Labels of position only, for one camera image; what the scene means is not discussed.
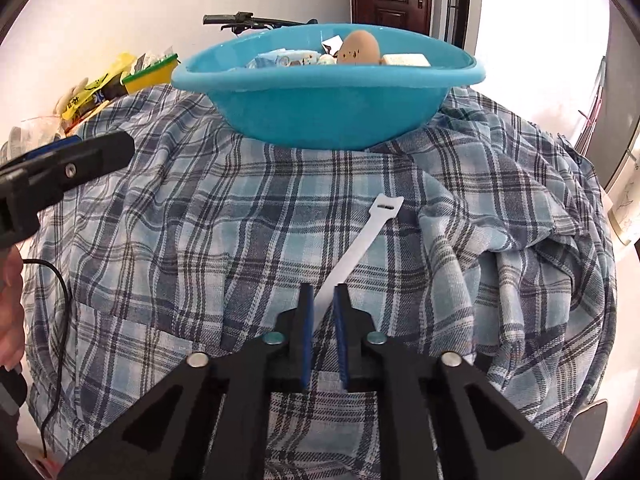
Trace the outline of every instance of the blue gripper pad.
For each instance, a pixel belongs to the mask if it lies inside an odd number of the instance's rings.
[[[340,367],[340,380],[342,387],[346,390],[349,383],[349,372],[347,370],[347,334],[342,316],[342,306],[340,305],[340,295],[338,289],[334,289],[334,323],[335,338],[338,350],[338,366]]]

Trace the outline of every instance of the brown egg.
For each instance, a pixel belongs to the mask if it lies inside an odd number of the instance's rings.
[[[377,65],[380,64],[378,41],[366,30],[354,30],[338,51],[338,65]]]

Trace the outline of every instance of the white wall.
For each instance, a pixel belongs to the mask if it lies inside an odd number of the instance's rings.
[[[482,0],[475,88],[551,133],[588,111],[607,49],[609,0]]]
[[[350,22],[350,0],[30,0],[0,45],[0,145],[20,120],[49,114],[83,77],[101,76],[129,51],[185,59],[233,37],[204,14],[235,14],[306,22]]]

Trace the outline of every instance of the metal screw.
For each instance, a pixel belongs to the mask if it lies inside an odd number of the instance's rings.
[[[267,345],[279,345],[284,343],[285,339],[284,334],[280,332],[267,332],[262,336],[262,340],[267,343]]]
[[[76,176],[76,165],[75,164],[67,164],[65,166],[65,175],[67,178],[73,178]]]
[[[386,343],[386,335],[382,332],[369,332],[367,334],[367,341],[372,345],[383,345]]]
[[[452,368],[462,364],[462,357],[455,352],[444,352],[440,359],[445,366],[450,366]]]
[[[187,357],[187,364],[191,368],[202,368],[209,362],[209,356],[202,352],[196,352]]]

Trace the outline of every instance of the blue plaid fabric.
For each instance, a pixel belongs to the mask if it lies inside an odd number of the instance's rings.
[[[81,135],[125,130],[130,166],[42,215],[31,254],[73,294],[48,442],[78,452],[193,351],[221,356],[316,290],[375,197],[404,196],[348,279],[354,306],[417,352],[489,357],[487,377],[553,442],[593,399],[614,338],[612,246],[593,168],[562,139],[471,89],[428,126],[364,152],[292,150],[233,131],[203,95],[157,86]],[[56,382],[63,298],[24,291],[40,423]],[[311,394],[271,404],[267,478],[380,476],[376,403],[338,377],[330,316]]]

